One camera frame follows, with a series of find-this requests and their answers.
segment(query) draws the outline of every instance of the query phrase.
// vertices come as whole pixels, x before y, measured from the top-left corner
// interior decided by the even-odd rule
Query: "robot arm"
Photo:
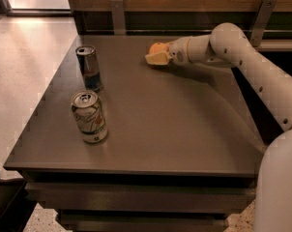
[[[146,61],[239,68],[284,131],[268,147],[260,166],[254,232],[292,232],[292,76],[258,53],[231,23],[219,25],[211,35],[155,43]]]
[[[172,61],[179,66],[238,67],[281,128],[292,129],[292,76],[258,53],[234,24],[223,23],[211,35],[154,43],[146,61],[150,65]]]

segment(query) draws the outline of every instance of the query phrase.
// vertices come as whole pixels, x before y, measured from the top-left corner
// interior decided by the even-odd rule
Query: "dark blue can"
[[[75,52],[86,89],[99,92],[102,83],[96,49],[91,45],[83,45]]]

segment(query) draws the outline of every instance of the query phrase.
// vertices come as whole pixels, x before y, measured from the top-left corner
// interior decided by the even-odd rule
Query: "can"
[[[107,136],[102,102],[94,91],[86,90],[75,94],[71,110],[84,141],[97,143]]]
[[[96,49],[82,45],[75,50],[86,89],[99,92],[102,89],[99,62]]]

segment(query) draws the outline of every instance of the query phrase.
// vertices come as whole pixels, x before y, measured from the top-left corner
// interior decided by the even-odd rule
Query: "tiled floor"
[[[72,18],[0,19],[0,166],[76,37]],[[1,178],[18,176],[1,168]],[[227,232],[252,231],[254,203],[229,218]],[[65,231],[56,212],[37,206],[25,231]]]

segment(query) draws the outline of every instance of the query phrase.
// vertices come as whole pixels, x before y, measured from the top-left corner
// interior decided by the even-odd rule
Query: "table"
[[[254,199],[263,154],[231,70],[148,66],[148,47],[173,39],[77,37],[46,89],[4,166],[65,228],[223,231]],[[108,126],[98,144],[81,140],[70,109],[84,90],[81,44],[98,51]]]

